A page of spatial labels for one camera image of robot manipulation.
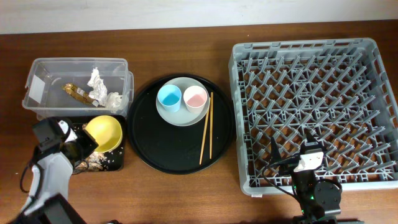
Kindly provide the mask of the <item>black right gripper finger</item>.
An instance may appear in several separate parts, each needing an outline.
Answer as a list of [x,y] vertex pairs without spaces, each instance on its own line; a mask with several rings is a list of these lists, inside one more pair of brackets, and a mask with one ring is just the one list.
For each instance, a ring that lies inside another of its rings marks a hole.
[[320,144],[310,132],[306,132],[305,136],[306,139],[303,145],[303,153],[324,152],[323,145]]
[[279,148],[277,143],[273,137],[271,137],[271,160],[270,164],[275,164],[281,160]]

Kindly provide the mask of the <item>yellow bowl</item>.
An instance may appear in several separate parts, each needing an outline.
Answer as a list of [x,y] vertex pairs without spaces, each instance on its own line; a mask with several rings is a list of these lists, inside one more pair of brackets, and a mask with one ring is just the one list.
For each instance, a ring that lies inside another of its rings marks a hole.
[[116,149],[123,138],[120,122],[108,115],[97,116],[85,126],[85,130],[95,139],[98,147],[95,152],[109,152]]

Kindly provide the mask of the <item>white tissue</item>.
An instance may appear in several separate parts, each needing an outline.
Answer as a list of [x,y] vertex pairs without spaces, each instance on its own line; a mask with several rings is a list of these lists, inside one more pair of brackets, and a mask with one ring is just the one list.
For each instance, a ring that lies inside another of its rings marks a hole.
[[123,96],[118,92],[111,92],[107,95],[105,107],[108,109],[116,109],[121,106]]

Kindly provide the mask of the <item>wooden chopstick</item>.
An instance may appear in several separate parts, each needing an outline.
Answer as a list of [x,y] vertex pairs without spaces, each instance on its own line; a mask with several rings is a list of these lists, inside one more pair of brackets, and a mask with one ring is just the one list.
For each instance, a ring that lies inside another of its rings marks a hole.
[[209,146],[209,158],[213,158],[213,105],[214,105],[214,94],[211,92],[210,95],[210,146]]
[[208,122],[209,122],[209,117],[211,114],[211,106],[212,106],[212,96],[210,97],[210,105],[209,108],[206,112],[206,116],[205,116],[205,125],[203,128],[203,136],[202,136],[202,141],[201,141],[201,150],[200,150],[200,160],[199,160],[199,165],[202,165],[202,161],[203,161],[203,153],[204,153],[204,148],[205,148],[205,141],[206,141],[206,134],[207,134],[207,127],[208,127]]

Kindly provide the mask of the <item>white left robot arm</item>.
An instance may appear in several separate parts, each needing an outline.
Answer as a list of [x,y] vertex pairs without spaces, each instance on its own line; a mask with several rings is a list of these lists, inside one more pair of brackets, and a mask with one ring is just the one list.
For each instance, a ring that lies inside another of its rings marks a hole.
[[28,198],[11,223],[84,223],[68,202],[70,177],[98,147],[85,130],[66,117],[49,117],[32,126],[38,140],[26,169],[33,173]]

